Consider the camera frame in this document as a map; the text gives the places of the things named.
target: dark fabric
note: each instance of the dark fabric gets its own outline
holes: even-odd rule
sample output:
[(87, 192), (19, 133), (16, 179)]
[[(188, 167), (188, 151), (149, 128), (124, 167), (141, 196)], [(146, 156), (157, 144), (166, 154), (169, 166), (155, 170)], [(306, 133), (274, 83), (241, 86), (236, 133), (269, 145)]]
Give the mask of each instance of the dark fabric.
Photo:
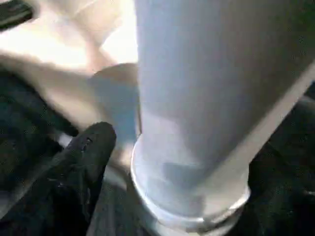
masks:
[(95, 124), (45, 163), (40, 177), (0, 220), (4, 236), (84, 236), (102, 185), (116, 135)]
[[(101, 122), (78, 135), (19, 75), (0, 69), (0, 85), (0, 236), (85, 235), (113, 127)], [(55, 131), (76, 137), (62, 150)]]
[(0, 32), (33, 18), (34, 9), (21, 0), (0, 3)]
[(315, 101), (303, 97), (250, 164), (252, 195), (229, 236), (315, 235)]
[(78, 131), (19, 75), (0, 70), (0, 85), (0, 189), (8, 190), (44, 155), (61, 150), (48, 134)]

